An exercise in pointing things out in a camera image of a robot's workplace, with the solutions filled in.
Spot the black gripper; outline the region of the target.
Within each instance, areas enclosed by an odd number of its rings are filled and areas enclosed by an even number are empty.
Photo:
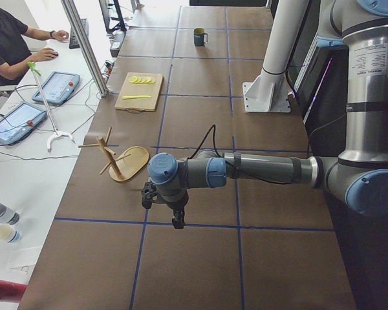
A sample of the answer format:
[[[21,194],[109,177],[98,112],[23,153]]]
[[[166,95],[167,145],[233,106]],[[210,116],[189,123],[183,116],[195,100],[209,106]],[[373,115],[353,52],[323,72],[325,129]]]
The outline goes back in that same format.
[[[168,202],[167,206],[173,211],[173,217],[171,219],[174,229],[183,229],[184,228],[184,216],[185,216],[185,206],[187,204],[187,193],[177,201]]]

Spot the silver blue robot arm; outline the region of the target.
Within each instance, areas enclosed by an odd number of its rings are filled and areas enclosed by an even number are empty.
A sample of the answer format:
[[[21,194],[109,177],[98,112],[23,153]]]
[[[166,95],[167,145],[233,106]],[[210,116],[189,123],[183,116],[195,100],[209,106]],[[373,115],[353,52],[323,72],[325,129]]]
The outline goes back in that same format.
[[[388,1],[322,1],[319,47],[349,48],[346,142],[337,157],[307,159],[201,150],[181,160],[153,156],[142,206],[164,203],[176,229],[185,225],[190,188],[222,187],[228,178],[307,183],[370,217],[388,214]]]

